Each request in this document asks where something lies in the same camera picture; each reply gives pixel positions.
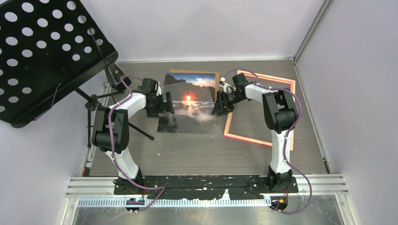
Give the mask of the sunset landscape photo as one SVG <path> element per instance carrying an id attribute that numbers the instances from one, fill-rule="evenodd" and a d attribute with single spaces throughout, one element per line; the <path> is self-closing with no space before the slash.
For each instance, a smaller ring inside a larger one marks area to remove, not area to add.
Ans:
<path id="1" fill-rule="evenodd" d="M 167 73 L 162 91 L 171 94 L 175 113 L 159 115 L 157 132 L 206 134 L 213 130 L 216 116 L 215 73 Z"/>

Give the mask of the transparent plastic sheet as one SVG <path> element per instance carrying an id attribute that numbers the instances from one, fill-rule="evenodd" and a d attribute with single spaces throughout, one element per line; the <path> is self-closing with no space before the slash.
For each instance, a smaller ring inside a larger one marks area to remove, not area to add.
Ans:
<path id="1" fill-rule="evenodd" d="M 211 114 L 211 110 L 216 92 L 212 87 L 198 87 L 185 81 L 176 81 L 167 74 L 163 90 L 171 93 L 175 116 L 199 123 L 215 121 L 216 116 Z"/>

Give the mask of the brown backing board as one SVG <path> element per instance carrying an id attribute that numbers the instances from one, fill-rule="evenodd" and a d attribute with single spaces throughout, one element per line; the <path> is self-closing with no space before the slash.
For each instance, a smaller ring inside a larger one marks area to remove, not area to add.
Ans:
<path id="1" fill-rule="evenodd" d="M 212 87 L 214 92 L 219 90 L 219 72 L 171 69 L 168 75 L 172 76 L 176 81 L 185 81 L 198 87 Z"/>

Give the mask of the orange wooden picture frame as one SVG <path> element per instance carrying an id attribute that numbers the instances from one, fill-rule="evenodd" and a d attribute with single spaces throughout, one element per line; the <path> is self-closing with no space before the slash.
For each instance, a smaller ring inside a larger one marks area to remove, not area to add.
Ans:
<path id="1" fill-rule="evenodd" d="M 240 74 L 240 73 L 243 73 L 245 76 L 258 78 L 258 79 L 261 79 L 261 80 L 288 84 L 290 86 L 291 92 L 293 94 L 295 94 L 295 92 L 296 92 L 296 81 L 295 80 L 288 79 L 288 78 L 277 77 L 277 76 L 271 76 L 271 75 L 252 73 L 252 72 L 249 72 L 249 71 L 246 71 L 246 70 L 237 69 L 236 70 L 236 74 Z M 250 137 L 245 137 L 245 136 L 232 134 L 230 132 L 232 116 L 233 116 L 232 112 L 229 113 L 228 116 L 227 116 L 225 129 L 224 129 L 224 133 L 223 133 L 224 137 L 232 138 L 232 139 L 243 141 L 243 142 L 254 143 L 254 144 L 259 144 L 259 145 L 272 147 L 272 143 L 270 143 L 270 142 L 266 142 L 266 141 L 262 141 L 262 140 L 258 140 L 258 139 L 253 139 L 253 138 L 250 138 Z"/>

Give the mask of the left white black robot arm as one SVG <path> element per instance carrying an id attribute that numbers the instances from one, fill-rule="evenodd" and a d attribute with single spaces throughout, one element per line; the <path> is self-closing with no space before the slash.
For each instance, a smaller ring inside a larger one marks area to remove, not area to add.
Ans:
<path id="1" fill-rule="evenodd" d="M 97 108 L 92 132 L 93 145 L 111 159 L 118 171 L 115 184 L 126 184 L 133 194 L 146 189 L 142 172 L 128 149 L 129 119 L 140 110 L 146 110 L 148 118 L 175 112 L 170 92 L 163 95 L 156 80 L 144 78 L 142 84 L 136 90 L 129 90 L 127 97 L 120 102 Z"/>

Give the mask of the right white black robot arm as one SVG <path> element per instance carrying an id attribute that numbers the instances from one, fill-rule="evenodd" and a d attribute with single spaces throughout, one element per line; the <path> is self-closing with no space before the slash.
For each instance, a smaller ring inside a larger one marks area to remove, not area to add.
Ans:
<path id="1" fill-rule="evenodd" d="M 233 85 L 221 78 L 221 90 L 216 93 L 212 115 L 233 112 L 235 104 L 244 100 L 262 103 L 264 120 L 272 136 L 272 158 L 268 167 L 266 188 L 281 192 L 291 184 L 292 165 L 290 147 L 292 131 L 300 114 L 294 101 L 295 95 L 289 89 L 265 87 L 258 82 L 249 82 L 243 73 L 232 78 Z"/>

